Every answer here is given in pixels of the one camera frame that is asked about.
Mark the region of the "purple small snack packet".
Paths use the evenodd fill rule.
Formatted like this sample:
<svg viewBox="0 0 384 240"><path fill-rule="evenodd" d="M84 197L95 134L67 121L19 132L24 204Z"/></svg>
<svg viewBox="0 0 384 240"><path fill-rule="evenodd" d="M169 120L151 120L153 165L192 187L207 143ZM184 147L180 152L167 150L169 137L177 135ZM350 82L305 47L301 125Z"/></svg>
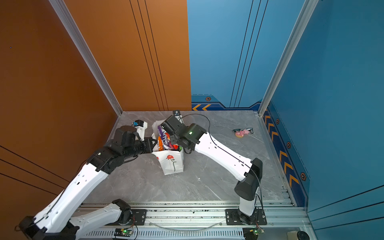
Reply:
<svg viewBox="0 0 384 240"><path fill-rule="evenodd" d="M165 150L172 150L173 145L171 143L170 135L160 125L158 126L158 132L159 132L159 137L161 138L162 143L163 143L163 148Z"/></svg>

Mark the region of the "red small snack packet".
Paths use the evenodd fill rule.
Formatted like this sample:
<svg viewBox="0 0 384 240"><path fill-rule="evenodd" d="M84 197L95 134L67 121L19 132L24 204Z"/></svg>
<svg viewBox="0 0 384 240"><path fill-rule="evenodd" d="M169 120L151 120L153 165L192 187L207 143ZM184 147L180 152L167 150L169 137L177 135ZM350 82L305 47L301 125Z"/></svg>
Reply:
<svg viewBox="0 0 384 240"><path fill-rule="evenodd" d="M178 145L172 145L173 151L180 151L180 147Z"/></svg>

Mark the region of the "white paper bag with flowers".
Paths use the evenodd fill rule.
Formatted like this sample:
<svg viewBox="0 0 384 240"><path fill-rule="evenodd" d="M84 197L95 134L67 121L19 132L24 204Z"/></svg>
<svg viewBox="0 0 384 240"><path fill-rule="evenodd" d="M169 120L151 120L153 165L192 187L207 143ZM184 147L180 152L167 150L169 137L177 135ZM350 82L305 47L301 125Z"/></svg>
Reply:
<svg viewBox="0 0 384 240"><path fill-rule="evenodd" d="M163 121L155 121L152 124L153 134L152 138L158 141L159 132L158 126L161 125ZM181 146L180 151L173 150L163 150L159 151L158 142L156 143L152 154L156 156L159 163L161 164L164 175L171 175L182 173L184 171L184 152Z"/></svg>

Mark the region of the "orange snack packet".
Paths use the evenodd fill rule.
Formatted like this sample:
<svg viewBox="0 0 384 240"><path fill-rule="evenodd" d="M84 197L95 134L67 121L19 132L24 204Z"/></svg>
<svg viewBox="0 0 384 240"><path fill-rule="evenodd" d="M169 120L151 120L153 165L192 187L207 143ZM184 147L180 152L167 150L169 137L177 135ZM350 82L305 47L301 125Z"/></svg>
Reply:
<svg viewBox="0 0 384 240"><path fill-rule="evenodd" d="M163 144L162 138L160 136L158 137L158 149L159 149L159 151L164 150L164 144Z"/></svg>

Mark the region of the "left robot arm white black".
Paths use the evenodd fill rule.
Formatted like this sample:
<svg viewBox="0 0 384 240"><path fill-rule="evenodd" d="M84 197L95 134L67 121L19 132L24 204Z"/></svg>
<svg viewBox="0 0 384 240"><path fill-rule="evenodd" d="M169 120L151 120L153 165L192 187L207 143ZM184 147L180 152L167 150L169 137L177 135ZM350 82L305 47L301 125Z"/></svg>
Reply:
<svg viewBox="0 0 384 240"><path fill-rule="evenodd" d="M148 124L136 121L115 131L113 139L95 151L69 185L34 217L25 217L15 228L29 240L78 240L110 223L129 225L134 216L131 206L121 199L106 207L73 217L87 196L116 168L152 153L157 140L145 137Z"/></svg>

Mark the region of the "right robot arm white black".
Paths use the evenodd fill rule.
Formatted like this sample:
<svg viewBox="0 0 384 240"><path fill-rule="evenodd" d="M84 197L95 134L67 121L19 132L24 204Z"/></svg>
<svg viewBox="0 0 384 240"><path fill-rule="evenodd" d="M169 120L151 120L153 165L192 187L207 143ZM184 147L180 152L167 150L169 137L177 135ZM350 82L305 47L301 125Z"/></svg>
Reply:
<svg viewBox="0 0 384 240"><path fill-rule="evenodd" d="M257 196L262 192L263 162L241 156L212 137L209 130L195 123L185 125L183 118L170 116L161 123L161 128L170 135L172 144L209 157L238 180L234 191L240 197L239 219L245 225L255 225Z"/></svg>

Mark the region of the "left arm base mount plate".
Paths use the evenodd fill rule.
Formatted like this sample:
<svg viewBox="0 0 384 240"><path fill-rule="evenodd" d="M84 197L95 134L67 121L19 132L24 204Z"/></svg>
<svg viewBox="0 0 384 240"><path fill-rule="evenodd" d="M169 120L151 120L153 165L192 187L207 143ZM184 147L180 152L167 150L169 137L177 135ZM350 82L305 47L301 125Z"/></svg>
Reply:
<svg viewBox="0 0 384 240"><path fill-rule="evenodd" d="M146 217L147 210L145 209L124 210L117 220L117 224L121 226L143 226L145 224Z"/></svg>

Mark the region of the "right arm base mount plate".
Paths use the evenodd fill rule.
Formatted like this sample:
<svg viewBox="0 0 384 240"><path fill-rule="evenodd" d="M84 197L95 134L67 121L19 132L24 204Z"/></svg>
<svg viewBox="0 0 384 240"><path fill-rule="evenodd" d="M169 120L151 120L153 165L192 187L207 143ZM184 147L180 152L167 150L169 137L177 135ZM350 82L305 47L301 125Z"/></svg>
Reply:
<svg viewBox="0 0 384 240"><path fill-rule="evenodd" d="M262 209L255 209L251 216L247 216L238 209L226 209L225 214L228 226L266 226L268 224L265 212Z"/></svg>

